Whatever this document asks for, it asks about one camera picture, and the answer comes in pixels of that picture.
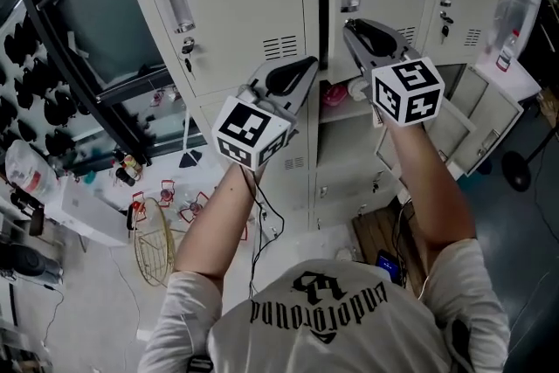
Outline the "black floor fan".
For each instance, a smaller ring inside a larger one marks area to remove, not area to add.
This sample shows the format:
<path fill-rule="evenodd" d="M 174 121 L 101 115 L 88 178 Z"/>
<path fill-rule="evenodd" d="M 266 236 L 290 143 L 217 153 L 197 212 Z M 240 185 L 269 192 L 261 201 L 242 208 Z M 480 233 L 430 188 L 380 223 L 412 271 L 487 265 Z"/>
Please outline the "black floor fan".
<path fill-rule="evenodd" d="M 501 159 L 502 174 L 515 191 L 525 192 L 528 190 L 532 183 L 529 164 L 547 147 L 554 134 L 551 131 L 527 158 L 515 151 L 508 151 L 504 154 Z"/>

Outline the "black round appliance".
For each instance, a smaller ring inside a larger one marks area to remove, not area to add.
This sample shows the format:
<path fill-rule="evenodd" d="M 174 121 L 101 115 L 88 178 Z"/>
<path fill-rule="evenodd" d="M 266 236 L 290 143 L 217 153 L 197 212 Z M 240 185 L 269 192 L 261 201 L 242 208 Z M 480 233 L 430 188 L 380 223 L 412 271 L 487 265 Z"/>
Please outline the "black round appliance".
<path fill-rule="evenodd" d="M 63 280 L 61 264 L 28 245 L 0 243 L 0 271 L 15 272 L 49 284 Z"/>

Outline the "black phone blue screen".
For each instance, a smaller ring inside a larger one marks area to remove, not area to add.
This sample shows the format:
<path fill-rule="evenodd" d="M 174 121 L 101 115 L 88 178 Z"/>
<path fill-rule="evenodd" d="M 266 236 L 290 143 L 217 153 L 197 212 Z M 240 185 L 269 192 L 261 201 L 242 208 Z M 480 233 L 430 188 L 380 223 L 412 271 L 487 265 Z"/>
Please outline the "black phone blue screen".
<path fill-rule="evenodd" d="M 376 255 L 376 266 L 389 274 L 392 283 L 399 286 L 403 285 L 404 277 L 401 264 L 398 258 L 390 252 L 380 249 Z"/>

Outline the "person's white printed shirt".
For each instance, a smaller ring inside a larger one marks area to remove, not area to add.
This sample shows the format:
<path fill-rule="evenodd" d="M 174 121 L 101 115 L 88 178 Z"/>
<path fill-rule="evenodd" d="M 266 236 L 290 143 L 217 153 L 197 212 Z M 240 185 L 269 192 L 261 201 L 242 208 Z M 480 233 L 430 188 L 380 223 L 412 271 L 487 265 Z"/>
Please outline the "person's white printed shirt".
<path fill-rule="evenodd" d="M 447 246 L 416 297 L 380 268 L 302 262 L 228 312 L 174 273 L 138 373 L 502 373 L 510 331 L 474 239 Z"/>

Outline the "person's left forearm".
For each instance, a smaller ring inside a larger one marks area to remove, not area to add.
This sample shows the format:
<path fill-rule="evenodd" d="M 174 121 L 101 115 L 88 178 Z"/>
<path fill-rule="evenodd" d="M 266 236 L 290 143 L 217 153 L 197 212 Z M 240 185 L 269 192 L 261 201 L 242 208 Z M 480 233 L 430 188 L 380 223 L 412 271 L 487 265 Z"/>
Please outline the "person's left forearm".
<path fill-rule="evenodd" d="M 190 225 L 176 251 L 175 270 L 197 273 L 223 287 L 264 170 L 233 163 Z"/>

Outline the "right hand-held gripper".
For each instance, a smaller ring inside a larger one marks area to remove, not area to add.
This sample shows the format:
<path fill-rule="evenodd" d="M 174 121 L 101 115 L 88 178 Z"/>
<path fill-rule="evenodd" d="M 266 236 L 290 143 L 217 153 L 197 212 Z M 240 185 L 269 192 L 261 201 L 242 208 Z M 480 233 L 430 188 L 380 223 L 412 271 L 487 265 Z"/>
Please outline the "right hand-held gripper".
<path fill-rule="evenodd" d="M 371 76 L 373 105 L 401 127 L 435 118 L 445 82 L 428 57 L 373 68 L 372 56 L 395 59 L 410 50 L 397 30 L 357 18 L 343 27 L 343 40 L 363 77 Z"/>

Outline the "person's right forearm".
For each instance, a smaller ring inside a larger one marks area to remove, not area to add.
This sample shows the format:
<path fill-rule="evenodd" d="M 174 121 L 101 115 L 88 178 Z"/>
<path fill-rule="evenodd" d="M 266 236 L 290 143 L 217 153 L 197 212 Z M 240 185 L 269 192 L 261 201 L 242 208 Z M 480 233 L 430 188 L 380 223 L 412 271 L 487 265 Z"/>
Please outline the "person's right forearm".
<path fill-rule="evenodd" d="M 422 127 L 387 124 L 428 252 L 475 237 L 466 199 Z"/>

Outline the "wooden slat platform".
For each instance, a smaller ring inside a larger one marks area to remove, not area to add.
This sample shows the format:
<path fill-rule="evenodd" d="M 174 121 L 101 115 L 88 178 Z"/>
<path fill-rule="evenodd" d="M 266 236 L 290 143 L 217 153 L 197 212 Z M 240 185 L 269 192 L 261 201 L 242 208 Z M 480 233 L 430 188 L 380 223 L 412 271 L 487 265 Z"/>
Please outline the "wooden slat platform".
<path fill-rule="evenodd" d="M 427 278 L 423 249 L 414 235 L 417 220 L 413 205 L 398 205 L 394 199 L 387 207 L 352 219 L 363 262 L 375 265 L 381 252 L 399 268 L 402 286 L 418 298 Z"/>

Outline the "dark glass bottle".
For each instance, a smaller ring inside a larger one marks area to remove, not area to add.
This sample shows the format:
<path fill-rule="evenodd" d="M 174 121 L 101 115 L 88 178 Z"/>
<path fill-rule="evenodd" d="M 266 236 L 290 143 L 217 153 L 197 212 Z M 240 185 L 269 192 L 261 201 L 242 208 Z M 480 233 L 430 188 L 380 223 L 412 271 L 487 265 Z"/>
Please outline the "dark glass bottle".
<path fill-rule="evenodd" d="M 126 185 L 133 187 L 135 185 L 135 179 L 127 173 L 123 167 L 119 167 L 114 172 L 117 179 L 125 183 Z"/>

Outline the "clear bottle red label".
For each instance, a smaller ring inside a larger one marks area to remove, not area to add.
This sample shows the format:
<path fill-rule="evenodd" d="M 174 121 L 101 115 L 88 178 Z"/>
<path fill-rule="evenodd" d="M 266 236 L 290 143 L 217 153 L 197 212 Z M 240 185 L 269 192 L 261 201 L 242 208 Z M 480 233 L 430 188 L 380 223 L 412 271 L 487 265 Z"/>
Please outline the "clear bottle red label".
<path fill-rule="evenodd" d="M 502 72 L 506 72 L 508 70 L 512 60 L 515 58 L 516 44 L 519 36 L 520 32 L 517 29 L 513 29 L 505 39 L 500 49 L 495 64 Z"/>

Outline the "group of black helmets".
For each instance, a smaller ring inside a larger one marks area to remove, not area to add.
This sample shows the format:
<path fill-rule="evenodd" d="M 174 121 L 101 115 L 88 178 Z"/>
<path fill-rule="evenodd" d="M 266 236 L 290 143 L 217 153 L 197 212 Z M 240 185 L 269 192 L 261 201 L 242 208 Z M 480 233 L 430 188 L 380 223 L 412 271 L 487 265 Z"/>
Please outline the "group of black helmets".
<path fill-rule="evenodd" d="M 0 151 L 22 140 L 42 155 L 83 159 L 82 142 L 99 131 L 18 5 L 0 24 Z"/>

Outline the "black window frame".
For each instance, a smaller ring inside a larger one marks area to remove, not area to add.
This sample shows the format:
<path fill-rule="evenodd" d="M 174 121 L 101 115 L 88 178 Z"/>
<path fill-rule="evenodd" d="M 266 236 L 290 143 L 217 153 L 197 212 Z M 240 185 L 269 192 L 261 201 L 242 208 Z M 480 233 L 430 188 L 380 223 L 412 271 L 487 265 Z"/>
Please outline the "black window frame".
<path fill-rule="evenodd" d="M 101 131 L 85 139 L 86 157 L 43 155 L 81 176 L 108 169 L 118 154 L 150 165 L 183 154 L 186 103 L 137 0 L 0 0 L 0 17 L 22 4 L 63 80 Z M 188 148 L 205 139 L 190 118 Z"/>

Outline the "clear plastic water barrel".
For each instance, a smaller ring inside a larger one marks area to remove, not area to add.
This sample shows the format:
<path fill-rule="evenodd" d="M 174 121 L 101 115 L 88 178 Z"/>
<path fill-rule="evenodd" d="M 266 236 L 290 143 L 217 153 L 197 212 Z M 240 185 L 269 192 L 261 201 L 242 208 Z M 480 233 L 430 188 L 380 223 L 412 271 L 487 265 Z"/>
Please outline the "clear plastic water barrel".
<path fill-rule="evenodd" d="M 14 183 L 42 204 L 56 196 L 59 183 L 52 167 L 25 141 L 15 140 L 6 152 L 5 172 Z"/>

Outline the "pink pouch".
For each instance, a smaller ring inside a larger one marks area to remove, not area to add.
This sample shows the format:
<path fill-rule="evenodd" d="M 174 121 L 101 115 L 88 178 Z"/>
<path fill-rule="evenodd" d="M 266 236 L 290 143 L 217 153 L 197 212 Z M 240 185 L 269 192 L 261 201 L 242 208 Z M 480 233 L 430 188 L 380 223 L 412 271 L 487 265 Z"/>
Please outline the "pink pouch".
<path fill-rule="evenodd" d="M 328 86 L 321 95 L 321 104 L 326 107 L 338 107 L 348 94 L 348 89 L 344 84 Z"/>

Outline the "white carton box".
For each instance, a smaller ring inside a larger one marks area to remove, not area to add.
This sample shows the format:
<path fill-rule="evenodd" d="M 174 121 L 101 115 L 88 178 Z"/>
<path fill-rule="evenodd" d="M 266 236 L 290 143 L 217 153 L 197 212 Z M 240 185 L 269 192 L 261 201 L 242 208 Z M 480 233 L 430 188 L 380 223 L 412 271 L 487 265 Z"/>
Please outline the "white carton box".
<path fill-rule="evenodd" d="M 45 215 L 82 237 L 107 247 L 128 244 L 127 218 L 69 177 L 45 204 Z"/>

